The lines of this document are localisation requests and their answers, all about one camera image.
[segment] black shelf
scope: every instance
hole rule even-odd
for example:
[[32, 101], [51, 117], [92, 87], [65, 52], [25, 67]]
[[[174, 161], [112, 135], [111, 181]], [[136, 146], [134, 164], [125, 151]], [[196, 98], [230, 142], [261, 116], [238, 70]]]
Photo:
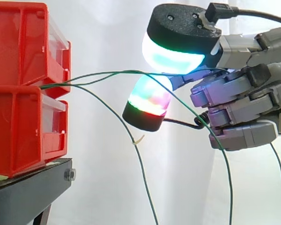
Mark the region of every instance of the black shelf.
[[65, 173], [71, 158], [60, 158], [40, 170], [0, 181], [0, 225], [46, 224], [51, 203], [70, 186]]

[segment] screw hole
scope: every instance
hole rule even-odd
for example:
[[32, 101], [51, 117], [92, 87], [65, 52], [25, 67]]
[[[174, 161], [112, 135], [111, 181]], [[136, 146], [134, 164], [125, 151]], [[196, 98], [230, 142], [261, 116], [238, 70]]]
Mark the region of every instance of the screw hole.
[[174, 20], [174, 17], [172, 15], [168, 15], [169, 20]]

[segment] green light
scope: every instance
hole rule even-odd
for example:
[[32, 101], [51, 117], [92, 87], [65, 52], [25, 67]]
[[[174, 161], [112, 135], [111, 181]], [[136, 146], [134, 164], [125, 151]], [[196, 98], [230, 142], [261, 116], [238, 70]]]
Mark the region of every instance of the green light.
[[197, 68], [205, 58], [201, 54], [165, 49], [154, 43], [147, 33], [142, 42], [142, 53], [151, 67], [169, 74], [188, 74]]
[[[154, 76], [166, 88], [173, 90], [170, 80], [165, 76]], [[136, 83], [129, 103], [141, 111], [162, 116], [170, 103], [170, 93], [148, 76], [142, 76]]]

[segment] red bin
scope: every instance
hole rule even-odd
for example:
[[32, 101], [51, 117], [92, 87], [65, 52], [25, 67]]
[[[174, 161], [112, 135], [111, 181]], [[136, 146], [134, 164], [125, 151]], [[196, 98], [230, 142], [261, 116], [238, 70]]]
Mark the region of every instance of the red bin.
[[[69, 80], [70, 50], [44, 3], [0, 2], [0, 85]], [[58, 87], [44, 93], [57, 98], [69, 91]]]
[[35, 170], [67, 153], [67, 102], [35, 86], [0, 86], [0, 175]]

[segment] white wall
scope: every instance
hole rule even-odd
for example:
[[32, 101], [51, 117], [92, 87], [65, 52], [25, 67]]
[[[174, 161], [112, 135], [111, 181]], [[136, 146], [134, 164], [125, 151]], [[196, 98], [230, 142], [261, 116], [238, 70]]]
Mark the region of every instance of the white wall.
[[[141, 40], [153, 7], [167, 1], [45, 2], [73, 44], [73, 76], [117, 69], [152, 71], [142, 58]], [[202, 7], [209, 3], [179, 2]], [[229, 2], [281, 16], [281, 0]], [[228, 21], [220, 24], [224, 33], [254, 33], [275, 26], [248, 17], [231, 20], [230, 25]], [[137, 79], [120, 75], [90, 90], [121, 113]], [[192, 106], [189, 89], [178, 90], [177, 94]], [[53, 204], [49, 225], [154, 224], [136, 154], [121, 124], [80, 90], [73, 89], [65, 98], [70, 103], [68, 156], [74, 158], [77, 180]], [[171, 102], [168, 116], [193, 119], [176, 101]], [[144, 132], [133, 129], [133, 133], [137, 139]], [[146, 133], [140, 143], [160, 224], [228, 224], [227, 172], [221, 152], [210, 148], [207, 135], [206, 130], [164, 124], [159, 132]], [[274, 144], [281, 156], [281, 138]], [[233, 225], [281, 225], [281, 178], [269, 146], [228, 153], [228, 157], [235, 194]]]

